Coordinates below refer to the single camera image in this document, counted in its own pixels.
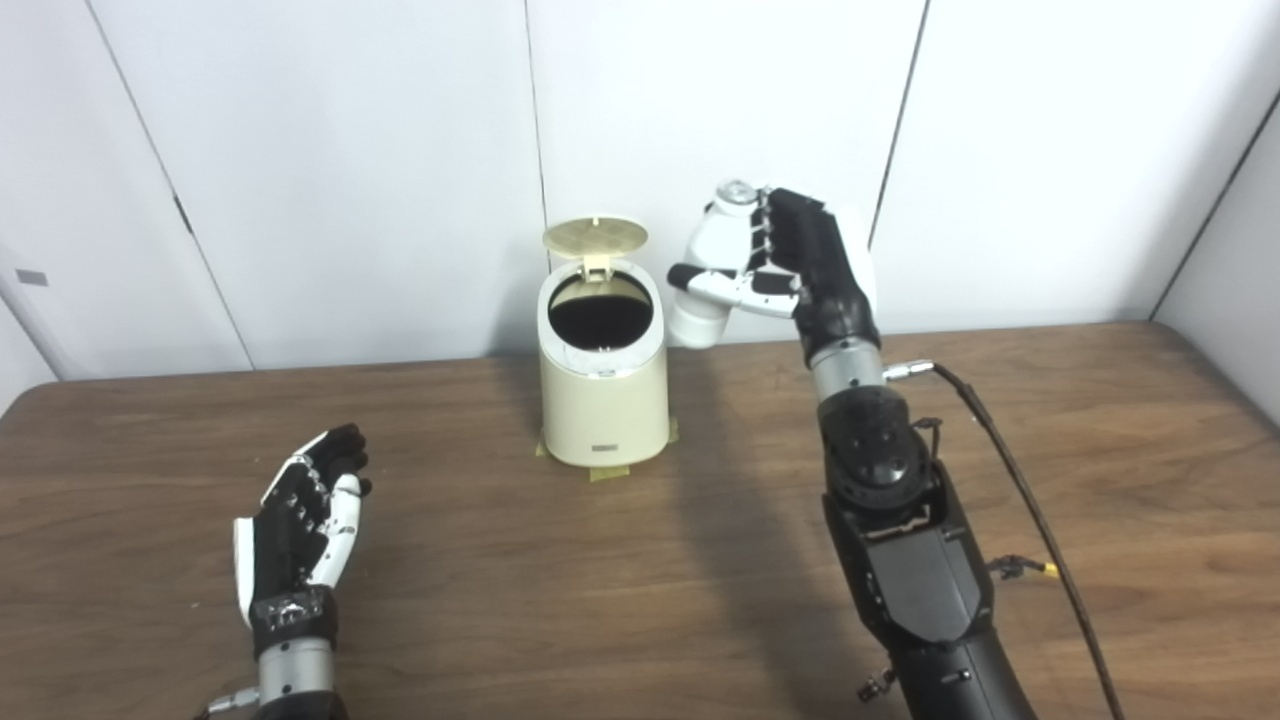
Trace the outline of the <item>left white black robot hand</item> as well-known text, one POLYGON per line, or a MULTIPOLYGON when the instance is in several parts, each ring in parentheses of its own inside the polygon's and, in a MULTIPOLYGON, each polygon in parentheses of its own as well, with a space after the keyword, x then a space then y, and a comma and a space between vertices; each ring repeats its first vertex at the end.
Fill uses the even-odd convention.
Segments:
POLYGON ((236 597, 253 657, 302 639, 337 641, 334 589, 358 538, 371 484, 366 438, 348 423, 291 454, 256 514, 233 521, 236 597))

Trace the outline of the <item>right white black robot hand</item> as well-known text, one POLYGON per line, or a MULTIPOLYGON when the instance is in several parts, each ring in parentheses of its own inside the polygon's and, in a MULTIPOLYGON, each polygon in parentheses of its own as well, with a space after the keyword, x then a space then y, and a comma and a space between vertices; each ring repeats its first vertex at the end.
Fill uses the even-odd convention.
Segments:
POLYGON ((686 348, 719 343, 735 310, 791 320, 806 366, 831 346, 881 345, 837 217, 792 190, 719 184, 666 281, 668 336, 686 348))

